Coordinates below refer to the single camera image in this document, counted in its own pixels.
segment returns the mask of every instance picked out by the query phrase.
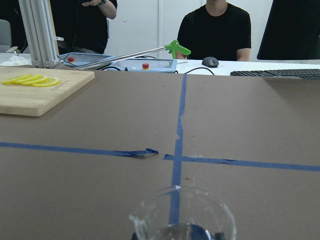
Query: blue tape line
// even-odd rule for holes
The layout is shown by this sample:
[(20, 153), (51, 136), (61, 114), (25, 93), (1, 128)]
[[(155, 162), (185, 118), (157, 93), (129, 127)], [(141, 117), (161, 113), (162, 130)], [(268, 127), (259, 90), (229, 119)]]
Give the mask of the blue tape line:
[[(166, 154), (163, 159), (174, 161), (175, 156)], [(195, 162), (195, 163), (206, 163), (206, 164), (227, 164), (227, 165), (244, 166), (244, 167), (320, 172), (320, 166), (315, 166), (315, 165), (299, 165), (299, 164), (244, 161), (244, 160), (231, 160), (231, 159), (219, 159), (219, 158), (207, 158), (207, 157), (190, 157), (190, 156), (183, 156), (181, 159), (183, 162)]]
[(77, 153), (77, 154), (122, 156), (122, 157), (133, 157), (133, 156), (139, 156), (139, 155), (159, 153), (157, 150), (153, 150), (150, 148), (147, 148), (146, 150), (139, 150), (139, 151), (113, 151), (113, 150), (99, 150), (99, 149), (87, 149), (87, 148), (34, 145), (34, 144), (12, 143), (12, 142), (2, 142), (2, 141), (0, 141), (0, 147), (67, 152), (67, 153)]
[[(174, 159), (173, 159), (173, 168), (172, 168), (172, 186), (179, 186), (181, 184), (181, 168), (182, 168), (182, 153), (183, 153), (183, 139), (184, 139), (184, 129), (182, 124), (182, 116), (185, 113), (185, 104), (186, 104), (186, 91), (187, 91), (187, 74), (183, 75), (182, 86), (181, 86), (181, 95), (180, 95), (180, 106), (178, 114), (178, 122), (176, 133), (178, 135), (177, 140), (175, 140), (175, 149), (174, 149)], [(170, 213), (169, 213), (169, 225), (178, 224), (180, 215), (180, 195), (178, 192), (171, 195), (170, 200)]]

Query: black mouse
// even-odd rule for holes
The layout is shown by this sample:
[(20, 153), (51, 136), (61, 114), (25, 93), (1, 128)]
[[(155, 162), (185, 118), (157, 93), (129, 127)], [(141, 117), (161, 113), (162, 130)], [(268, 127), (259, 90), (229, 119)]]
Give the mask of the black mouse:
[(202, 65), (209, 68), (216, 68), (219, 65), (219, 61), (213, 56), (207, 56), (202, 60)]

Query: hand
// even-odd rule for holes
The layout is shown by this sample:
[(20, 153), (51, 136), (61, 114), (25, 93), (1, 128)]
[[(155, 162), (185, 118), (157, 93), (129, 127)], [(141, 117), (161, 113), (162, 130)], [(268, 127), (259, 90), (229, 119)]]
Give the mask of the hand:
[(91, 0), (88, 2), (82, 3), (82, 6), (84, 6), (84, 7), (97, 6), (99, 3), (101, 3), (101, 0)]

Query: lemon slice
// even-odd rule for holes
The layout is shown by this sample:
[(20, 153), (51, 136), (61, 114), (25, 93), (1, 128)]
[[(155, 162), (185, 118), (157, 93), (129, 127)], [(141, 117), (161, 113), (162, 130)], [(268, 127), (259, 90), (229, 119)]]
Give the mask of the lemon slice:
[(31, 76), (29, 76), (28, 78), (24, 78), (24, 79), (20, 79), (20, 80), (16, 80), (13, 83), (14, 84), (22, 84), (24, 82), (30, 82), (36, 79), (41, 78), (42, 76), (40, 74), (32, 74)]
[(40, 84), (48, 79), (48, 76), (40, 76), (40, 78), (37, 78), (36, 80), (31, 81), (24, 81), (21, 82), (21, 85), (32, 85), (32, 84)]
[(32, 86), (34, 87), (49, 87), (60, 83), (60, 79), (57, 77), (48, 77), (47, 80), (40, 82), (40, 83), (34, 83)]
[(9, 78), (3, 80), (1, 83), (3, 83), (3, 84), (13, 84), (15, 81), (27, 79), (30, 76), (31, 76), (31, 74), (16, 75), (16, 76), (12, 76), (12, 77), (9, 77)]

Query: glass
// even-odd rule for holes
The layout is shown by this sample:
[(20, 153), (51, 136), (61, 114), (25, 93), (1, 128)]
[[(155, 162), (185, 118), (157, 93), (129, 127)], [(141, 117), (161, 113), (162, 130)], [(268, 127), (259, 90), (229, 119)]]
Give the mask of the glass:
[(235, 240), (229, 208), (194, 186), (161, 189), (129, 215), (138, 240)]

